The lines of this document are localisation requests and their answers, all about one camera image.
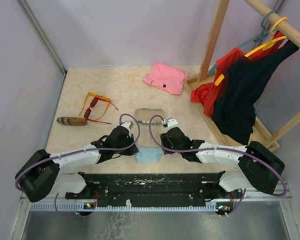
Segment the marble tabletop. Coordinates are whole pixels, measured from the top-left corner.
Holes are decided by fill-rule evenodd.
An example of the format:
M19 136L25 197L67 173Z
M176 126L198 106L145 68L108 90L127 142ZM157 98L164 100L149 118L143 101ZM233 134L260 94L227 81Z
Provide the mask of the marble tabletop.
M195 75L200 66L177 66ZM163 109L165 117L175 118L180 129L190 139L205 140L217 144L213 133L203 120L196 106L190 102L189 94L183 90L181 95L171 95L169 92L143 83L143 78L150 72L151 66L128 67L93 67L70 68L64 83L57 107L55 120L49 136L47 151L60 153L84 147L103 135L108 135L119 124L119 116L123 113L135 114L136 109ZM119 108L109 107L101 121L105 124L88 121L85 126L65 126L57 123L58 117L78 117L88 92L107 96ZM92 110L91 118L98 111L105 109L105 104L98 102ZM141 133L137 147L157 147L149 135L148 125L141 124ZM153 126L154 136L160 141L160 134L167 129L161 124ZM138 128L132 129L137 136ZM229 166L214 163L188 162L178 153L162 155L160 161L154 163L137 163L135 156L121 156L96 165L89 165L73 172L84 171L92 173L214 173L231 170Z

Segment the wooden clothes rack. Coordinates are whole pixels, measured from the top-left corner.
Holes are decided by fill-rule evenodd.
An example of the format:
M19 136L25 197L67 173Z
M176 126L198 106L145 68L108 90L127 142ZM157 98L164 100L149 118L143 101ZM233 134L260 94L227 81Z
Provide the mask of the wooden clothes rack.
M191 94L191 92L197 89L202 84L211 83L214 81L215 76L208 76L208 69L211 63L211 59L217 44L218 36L221 30L222 23L224 21L227 8L230 0L218 0L217 8L214 14L214 19L211 25L208 41L205 47L205 54L201 63L200 72L197 75L188 77L183 80L185 89ZM265 5L260 0L244 0L260 15L265 17L272 9ZM267 20L271 24L275 24L282 17L276 13L272 13L268 16ZM300 48L300 32L295 29L287 21L280 22L276 28L282 32L290 41ZM240 146L241 144L233 140L228 135L222 134L218 129L214 121L203 114L204 107L201 103L194 103L200 110L202 117L208 124L209 128L217 137L220 144L228 146ZM294 126L300 123L300 112L297 113L291 120L289 120L284 126L282 126L276 133L271 134L268 129L263 125L258 117L255 118L255 124L253 126L253 133L250 135L250 141L258 141L267 147L270 151L275 151L280 148L277 140L291 130Z

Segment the red shirt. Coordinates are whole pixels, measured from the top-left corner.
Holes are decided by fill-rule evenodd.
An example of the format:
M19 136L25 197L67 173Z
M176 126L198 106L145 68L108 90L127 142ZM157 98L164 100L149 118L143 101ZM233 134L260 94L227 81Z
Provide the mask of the red shirt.
M274 35L274 39L284 36L280 31L277 31ZM277 41L272 47L255 52L249 59L260 59L273 51L277 50L281 43L284 41ZM202 84L196 90L192 91L190 101L192 103L201 103L204 106L204 114L208 117L212 117L214 113L214 104L217 99L218 94L220 93L224 81L222 81L218 86L215 85L215 81L218 77L227 70L232 64L239 60L240 57L244 56L245 53L241 51L240 48L235 47L230 52L228 52L225 56L216 61L216 74L214 76L214 80L211 83Z

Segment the white wall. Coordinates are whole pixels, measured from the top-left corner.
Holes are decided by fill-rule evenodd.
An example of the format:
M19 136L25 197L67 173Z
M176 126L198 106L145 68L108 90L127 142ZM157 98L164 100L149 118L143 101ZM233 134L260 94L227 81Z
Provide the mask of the white wall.
M300 31L300 0L286 1L281 16ZM274 72L257 102L263 123L272 133L300 111L300 50L285 60ZM300 124L279 141L276 152L285 163L283 176L300 213Z
M15 0L0 0L0 240L21 192L14 177L44 147L63 76Z
M201 64L218 2L27 1L66 68ZM231 0L213 59L259 33L261 20L243 0Z

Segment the black garment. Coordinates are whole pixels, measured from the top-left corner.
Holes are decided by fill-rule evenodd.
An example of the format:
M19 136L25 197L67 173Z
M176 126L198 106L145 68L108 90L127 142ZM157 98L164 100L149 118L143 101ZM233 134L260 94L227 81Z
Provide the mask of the black garment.
M223 134L248 144L256 114L253 104L264 91L278 65L299 48L291 41L260 59L242 56L224 73L222 89L214 102L212 119Z

